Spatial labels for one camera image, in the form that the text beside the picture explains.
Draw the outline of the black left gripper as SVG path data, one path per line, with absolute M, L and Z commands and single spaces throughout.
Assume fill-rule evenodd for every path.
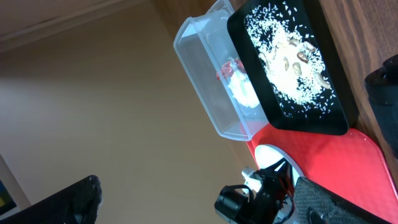
M 285 183 L 286 159 L 280 159 L 275 164 L 260 169 L 257 176 L 262 182 Z M 288 214 L 279 223 L 286 222 L 294 212 L 293 198 L 280 184 L 265 185 L 257 194 L 252 190 L 248 195 L 238 192 L 239 189 L 249 189 L 246 185 L 227 185 L 223 187 L 216 199 L 216 213 L 228 223 L 236 224 L 273 224 L 280 210 L 287 201 L 291 207 Z

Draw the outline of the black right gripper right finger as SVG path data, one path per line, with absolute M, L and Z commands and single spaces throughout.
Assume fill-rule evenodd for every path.
M 388 224 L 306 177 L 298 178 L 294 205 L 304 224 Z

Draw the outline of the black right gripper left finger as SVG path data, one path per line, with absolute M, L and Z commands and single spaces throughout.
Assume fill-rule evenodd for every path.
M 95 224 L 101 200 L 101 182 L 89 175 L 1 220 L 1 224 Z

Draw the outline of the light blue plate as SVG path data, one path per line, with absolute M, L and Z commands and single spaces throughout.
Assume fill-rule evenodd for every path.
M 254 157 L 256 164 L 260 169 L 268 168 L 281 159 L 286 159 L 287 162 L 292 166 L 294 186 L 296 185 L 299 177 L 305 176 L 293 158 L 277 146 L 270 144 L 259 145 L 255 148 Z

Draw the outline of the white napkin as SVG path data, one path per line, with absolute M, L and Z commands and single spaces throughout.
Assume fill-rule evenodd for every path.
M 230 57 L 229 62 L 232 74 L 229 78 L 228 88 L 232 91 L 233 97 L 245 107 L 259 106 L 259 99 L 240 59 Z

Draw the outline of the red snack wrapper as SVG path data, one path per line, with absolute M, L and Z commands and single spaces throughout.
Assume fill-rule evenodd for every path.
M 232 77 L 235 72 L 246 74 L 244 66 L 240 59 L 231 58 L 228 62 L 224 63 L 221 68 L 221 74 L 224 78 Z

